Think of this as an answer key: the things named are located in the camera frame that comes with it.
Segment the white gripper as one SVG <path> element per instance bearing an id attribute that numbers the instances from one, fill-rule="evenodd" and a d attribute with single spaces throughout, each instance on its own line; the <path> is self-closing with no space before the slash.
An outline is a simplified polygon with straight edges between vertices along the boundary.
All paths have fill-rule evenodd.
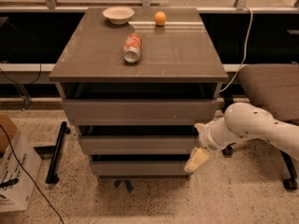
<path id="1" fill-rule="evenodd" d="M 199 166 L 205 163 L 210 157 L 209 151 L 220 151 L 226 148 L 225 131 L 226 124 L 224 121 L 210 121 L 207 124 L 196 123 L 194 125 L 199 132 L 199 142 L 201 147 L 195 147 L 187 160 L 184 171 L 193 173 Z"/>

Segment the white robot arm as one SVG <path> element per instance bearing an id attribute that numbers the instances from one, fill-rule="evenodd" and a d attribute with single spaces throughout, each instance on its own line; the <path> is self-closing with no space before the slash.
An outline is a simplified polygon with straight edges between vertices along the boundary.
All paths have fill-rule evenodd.
<path id="1" fill-rule="evenodd" d="M 234 103 L 224 116 L 207 124 L 194 125 L 199 146 L 192 150 L 184 171 L 193 173 L 207 161 L 211 151 L 224 150 L 233 143 L 261 139 L 299 159 L 299 127 L 275 119 L 268 111 L 248 103 Z"/>

